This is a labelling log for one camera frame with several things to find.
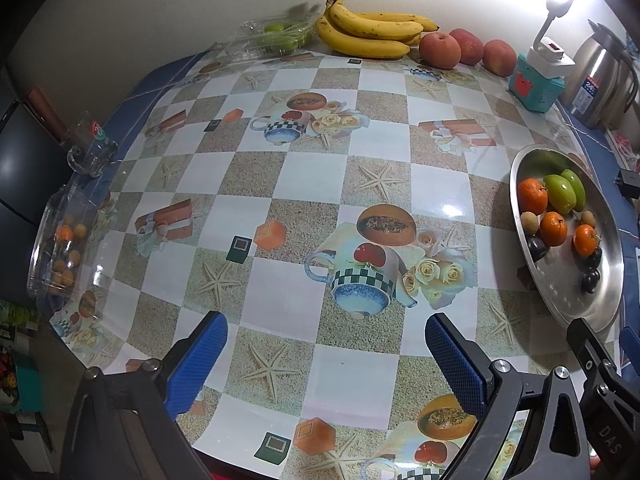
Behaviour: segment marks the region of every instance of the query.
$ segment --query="turquoise container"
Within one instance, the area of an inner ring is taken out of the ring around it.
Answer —
[[[546,113],[564,90],[564,79],[547,79],[529,63],[526,56],[520,54],[516,69],[509,81],[509,90],[522,102],[527,110]]]

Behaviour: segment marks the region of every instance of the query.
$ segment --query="wall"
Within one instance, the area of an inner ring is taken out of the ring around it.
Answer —
[[[20,38],[10,67],[23,89],[39,86],[63,121],[82,110],[105,120],[150,70],[207,48],[239,23],[324,0],[47,0]],[[445,32],[525,50],[546,16],[545,0],[346,0],[356,11],[429,16]],[[550,35],[573,54],[591,33],[587,18],[624,35],[602,0],[576,0]]]

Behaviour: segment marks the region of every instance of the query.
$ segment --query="screw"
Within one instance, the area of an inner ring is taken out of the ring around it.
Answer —
[[[87,370],[84,371],[84,376],[87,379],[95,379],[98,376],[99,372],[100,368],[96,368],[95,366],[93,366],[91,368],[87,368]]]
[[[498,359],[494,361],[494,368],[504,374],[511,370],[511,365],[504,359]]]
[[[563,366],[557,366],[554,372],[559,379],[566,379],[569,376],[569,370]]]
[[[158,359],[147,359],[142,363],[142,369],[145,372],[155,372],[160,367],[160,361]]]

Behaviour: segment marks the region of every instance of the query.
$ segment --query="oval silver plate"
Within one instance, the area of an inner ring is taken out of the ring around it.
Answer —
[[[533,261],[527,247],[527,238],[520,224],[517,185],[526,178],[542,179],[562,170],[574,171],[584,186],[587,196],[585,209],[596,217],[596,231],[600,235],[602,263],[601,280],[595,294],[580,290],[580,280],[585,267],[582,259],[574,251],[571,238],[578,227],[579,216],[574,211],[565,215],[567,240],[559,247],[549,248],[544,258]],[[527,146],[515,157],[511,166],[510,197],[513,220],[518,232],[518,240],[524,259],[534,282],[551,314],[565,329],[577,317],[583,317],[594,332],[604,330],[616,317],[622,297],[623,260],[618,229],[611,209],[598,186],[584,170],[563,153],[551,148]]]

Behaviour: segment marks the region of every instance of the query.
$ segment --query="dark purple fruit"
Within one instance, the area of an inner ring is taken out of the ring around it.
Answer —
[[[600,282],[600,271],[598,269],[589,269],[582,276],[582,283],[580,284],[584,292],[593,294],[596,291],[596,287]]]
[[[597,269],[602,261],[602,249],[596,247],[596,249],[584,259],[585,263],[590,269]]]
[[[543,258],[549,247],[537,236],[530,236],[527,238],[527,247],[529,248],[529,253],[531,253],[531,258],[534,262],[538,261],[540,258]]]

